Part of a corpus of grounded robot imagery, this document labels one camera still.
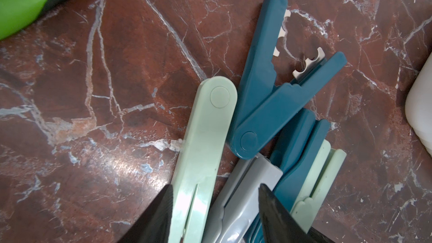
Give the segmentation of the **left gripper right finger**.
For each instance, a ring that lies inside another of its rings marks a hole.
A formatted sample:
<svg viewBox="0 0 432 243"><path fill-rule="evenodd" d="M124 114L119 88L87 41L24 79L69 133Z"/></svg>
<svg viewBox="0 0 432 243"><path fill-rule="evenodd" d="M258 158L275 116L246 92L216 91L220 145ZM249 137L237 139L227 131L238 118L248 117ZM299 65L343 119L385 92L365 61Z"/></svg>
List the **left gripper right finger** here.
<svg viewBox="0 0 432 243"><path fill-rule="evenodd" d="M259 187L259 216L265 243L331 243L316 229L304 232L268 186Z"/></svg>

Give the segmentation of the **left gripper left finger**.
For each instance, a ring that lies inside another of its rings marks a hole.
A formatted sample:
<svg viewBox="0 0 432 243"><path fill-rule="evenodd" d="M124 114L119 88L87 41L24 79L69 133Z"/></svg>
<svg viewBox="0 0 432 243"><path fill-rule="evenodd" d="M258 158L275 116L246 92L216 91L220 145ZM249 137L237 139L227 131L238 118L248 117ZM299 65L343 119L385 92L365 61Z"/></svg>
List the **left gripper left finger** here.
<svg viewBox="0 0 432 243"><path fill-rule="evenodd" d="M165 185L119 243L167 243L173 213L173 186Z"/></svg>

